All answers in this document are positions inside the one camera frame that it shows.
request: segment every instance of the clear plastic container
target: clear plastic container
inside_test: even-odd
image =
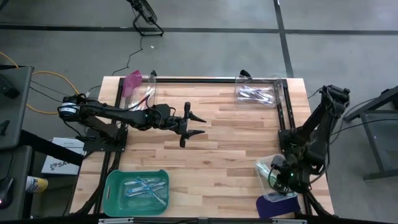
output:
[[[263,196],[266,200],[270,202],[279,202],[281,200],[286,200],[292,197],[296,197],[297,193],[292,192],[288,193],[287,195],[282,195],[274,190],[271,189],[271,187],[268,184],[268,176],[269,176],[269,171],[271,170],[271,163],[274,158],[274,156],[281,156],[284,158],[283,155],[281,154],[276,154],[272,156],[267,156],[260,158],[256,161],[256,173],[259,178],[259,181],[261,183],[262,189],[263,189]],[[279,174],[279,171],[277,170],[272,170],[271,176],[270,176],[270,182],[271,184],[274,184],[276,181],[276,177]]]
[[[121,108],[127,109],[135,105],[134,110],[144,110],[156,102],[156,77],[132,73],[125,77],[121,99]]]
[[[284,100],[282,79],[252,78],[239,75],[235,78],[235,104],[238,108],[275,108]]]

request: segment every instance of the white paper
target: white paper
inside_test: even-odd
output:
[[[77,139],[68,138],[53,138],[52,142],[59,146],[65,147],[73,152],[84,155],[83,151],[84,143]],[[44,174],[70,174],[76,175],[79,171],[79,167],[68,162],[61,161],[52,156],[47,156],[44,162],[42,173]]]

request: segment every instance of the wooden table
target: wooden table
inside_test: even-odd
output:
[[[114,104],[119,78],[104,77],[100,102]],[[304,81],[287,80],[295,123],[301,126],[310,115]],[[162,217],[258,218],[256,200],[262,189],[254,163],[280,153],[277,110],[237,109],[234,84],[227,83],[158,83],[156,101],[175,107],[177,116],[183,115],[184,103],[191,102],[191,110],[207,123],[190,121],[189,128],[206,133],[187,140],[182,149],[174,132],[130,128],[119,169],[169,173],[170,202]],[[71,212],[81,208],[97,187],[103,157],[103,152],[95,152],[83,161]],[[333,213],[326,177],[312,187],[318,201]],[[299,201],[304,211],[301,195]]]

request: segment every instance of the pink object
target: pink object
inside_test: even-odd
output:
[[[123,97],[131,96],[134,89],[142,83],[142,75],[139,70],[126,76],[123,83]]]

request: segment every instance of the purple cloth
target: purple cloth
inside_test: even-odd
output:
[[[123,97],[129,97],[134,92],[134,89],[142,83],[142,75],[139,70],[126,76],[123,83]]]
[[[280,202],[270,202],[266,200],[264,196],[260,196],[257,199],[256,205],[259,216],[263,219],[300,211],[297,197],[282,200]]]

